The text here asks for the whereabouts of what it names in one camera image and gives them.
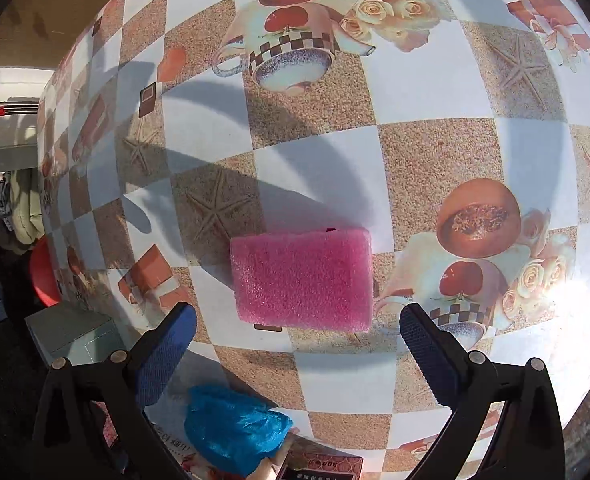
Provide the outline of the grey storage box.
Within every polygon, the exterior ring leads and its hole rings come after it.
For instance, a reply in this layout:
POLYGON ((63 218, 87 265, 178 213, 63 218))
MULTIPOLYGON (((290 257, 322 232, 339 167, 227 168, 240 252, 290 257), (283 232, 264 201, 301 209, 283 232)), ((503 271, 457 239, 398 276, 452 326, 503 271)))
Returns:
POLYGON ((109 316, 66 302, 33 313, 25 322, 46 366, 59 358, 74 365, 103 362, 126 348, 109 316))

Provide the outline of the checkered patterned tablecloth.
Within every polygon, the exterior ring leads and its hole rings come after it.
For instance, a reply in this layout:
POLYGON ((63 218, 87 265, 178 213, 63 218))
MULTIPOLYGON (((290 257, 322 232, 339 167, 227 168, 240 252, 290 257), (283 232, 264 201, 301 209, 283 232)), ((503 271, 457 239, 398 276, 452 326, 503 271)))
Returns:
POLYGON ((57 285, 134 344, 197 332, 148 411, 196 476, 188 390, 263 396, 297 434, 402 479, 449 412, 398 332, 421 304, 466 347, 590 391, 590 22, 576 0, 110 0, 39 103, 57 285), (232 238, 364 229, 365 332, 242 321, 232 238))

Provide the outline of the red plastic stool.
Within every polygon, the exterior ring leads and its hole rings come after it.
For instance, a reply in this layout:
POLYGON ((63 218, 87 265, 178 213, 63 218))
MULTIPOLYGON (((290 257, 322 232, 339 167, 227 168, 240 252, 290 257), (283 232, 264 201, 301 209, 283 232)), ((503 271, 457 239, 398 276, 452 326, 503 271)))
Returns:
POLYGON ((52 268, 48 240, 42 236, 32 248, 29 258, 29 275, 34 291, 45 307, 54 307, 60 303, 58 288, 52 268))

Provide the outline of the red patterned carton box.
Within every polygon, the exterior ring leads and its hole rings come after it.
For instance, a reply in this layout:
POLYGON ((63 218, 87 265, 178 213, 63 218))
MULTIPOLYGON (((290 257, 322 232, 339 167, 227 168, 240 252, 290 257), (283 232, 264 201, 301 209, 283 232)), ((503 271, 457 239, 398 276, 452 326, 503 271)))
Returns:
POLYGON ((278 480, 356 480, 363 458, 351 454, 290 451, 278 472, 278 480))

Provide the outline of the blue round cloth bundle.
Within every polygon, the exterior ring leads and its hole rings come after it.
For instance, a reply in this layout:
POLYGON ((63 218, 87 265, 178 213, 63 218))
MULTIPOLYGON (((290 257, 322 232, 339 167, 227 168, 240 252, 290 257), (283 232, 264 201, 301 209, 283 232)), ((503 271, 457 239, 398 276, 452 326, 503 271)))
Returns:
POLYGON ((184 432, 203 458, 228 474, 247 477, 281 448, 292 419, 269 403, 219 385, 188 390, 184 432))

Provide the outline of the pink foam sponge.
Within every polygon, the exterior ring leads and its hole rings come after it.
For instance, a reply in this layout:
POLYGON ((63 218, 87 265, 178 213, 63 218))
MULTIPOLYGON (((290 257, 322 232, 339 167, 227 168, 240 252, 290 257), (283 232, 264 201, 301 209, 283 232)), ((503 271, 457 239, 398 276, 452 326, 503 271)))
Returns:
POLYGON ((372 240, 365 229, 235 237, 230 260, 243 322, 342 333, 372 325, 372 240))

